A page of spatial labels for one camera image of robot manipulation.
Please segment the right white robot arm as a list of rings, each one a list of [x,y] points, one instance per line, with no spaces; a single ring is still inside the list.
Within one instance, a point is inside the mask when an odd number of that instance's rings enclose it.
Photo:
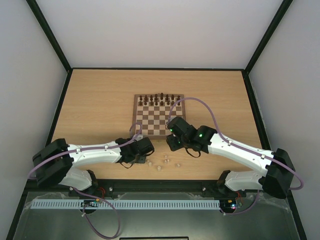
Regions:
[[[262,190],[274,198],[287,197],[295,168],[285,150],[255,148],[228,138],[209,126],[195,128],[181,117],[170,120],[167,128],[171,134],[166,137],[166,142],[173,152],[191,149],[199,154],[231,159],[250,169],[243,172],[223,171],[217,183],[222,195],[229,196],[239,190]]]

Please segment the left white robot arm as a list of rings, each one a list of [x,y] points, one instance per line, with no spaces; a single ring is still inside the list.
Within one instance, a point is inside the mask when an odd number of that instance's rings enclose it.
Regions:
[[[93,192],[98,187],[93,171],[80,167],[99,163],[135,164],[154,151],[151,140],[142,135],[96,145],[67,144],[64,138],[59,138],[32,157],[34,169],[28,177],[34,178],[39,188],[63,185]]]

